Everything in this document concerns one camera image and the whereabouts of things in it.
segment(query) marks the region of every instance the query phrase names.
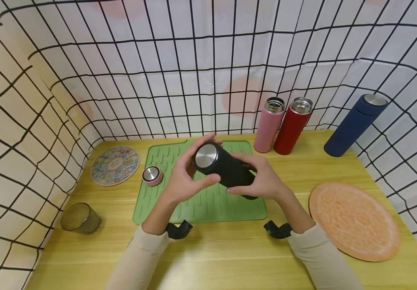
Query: green silicone mat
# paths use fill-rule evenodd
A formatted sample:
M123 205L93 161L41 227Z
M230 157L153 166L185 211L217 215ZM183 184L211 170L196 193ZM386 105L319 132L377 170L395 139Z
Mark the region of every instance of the green silicone mat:
M133 215L136 225L142 223L148 216L160 192L165 188L174 162L192 142L193 140L186 140L182 143L155 145L149 148L145 168L157 165L163 172L163 180L157 186L148 186L141 182ZM252 154L248 141L223 141L223 148L228 152ZM200 179L200 177L203 177L203 174L197 172L194 179ZM191 223L226 222L264 218L266 218L266 206L263 199L249 201L240 195L227 195L226 187L214 184L188 201L181 202L171 216L170 222L181 223L183 220Z

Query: drying mat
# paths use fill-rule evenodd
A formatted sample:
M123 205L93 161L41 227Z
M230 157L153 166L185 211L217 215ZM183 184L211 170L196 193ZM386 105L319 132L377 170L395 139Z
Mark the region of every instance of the drying mat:
M347 183L323 183L312 190L313 219L336 247L356 259L391 259L400 248L400 232L389 212L366 191Z
M183 143L156 145L149 148L145 167L157 165L163 172L163 180L157 186L148 186L141 182L133 221L142 223L154 207L160 192L171 175L173 164L178 156L190 146L193 140ZM228 152L252 154L247 141L224 141L223 148ZM204 175L196 172L194 179ZM226 187L214 184L188 201L181 202L171 216L170 222L223 222L228 220L262 220L266 217L266 206L261 198L249 201L240 195L227 195Z
M92 180L102 186L126 181L139 165L139 155L131 147L117 146L103 152L91 167Z

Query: orange round mat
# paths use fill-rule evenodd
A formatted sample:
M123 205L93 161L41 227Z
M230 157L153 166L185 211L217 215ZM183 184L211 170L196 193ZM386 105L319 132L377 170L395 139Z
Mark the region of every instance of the orange round mat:
M339 182L315 187L308 201L312 218L342 252L356 259L391 259L400 248L400 232L389 212L366 191Z

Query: person's left hand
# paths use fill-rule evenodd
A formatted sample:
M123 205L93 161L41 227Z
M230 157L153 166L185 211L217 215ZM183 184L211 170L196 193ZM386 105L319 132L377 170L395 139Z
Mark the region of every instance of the person's left hand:
M187 201L196 195L202 189L220 182L221 177L218 174L209 174L200 180L193 180L195 174L194 155L197 150L207 141L213 141L217 144L223 143L220 139L214 139L215 132L211 132L192 143L183 155L176 160L171 177L166 184L160 196L169 198L171 201Z

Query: glass cup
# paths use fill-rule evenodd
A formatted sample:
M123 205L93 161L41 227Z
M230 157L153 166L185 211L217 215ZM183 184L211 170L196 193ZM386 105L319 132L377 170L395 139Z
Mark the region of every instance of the glass cup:
M100 226L100 216L85 202L72 205L64 211L60 225L68 232L92 233Z

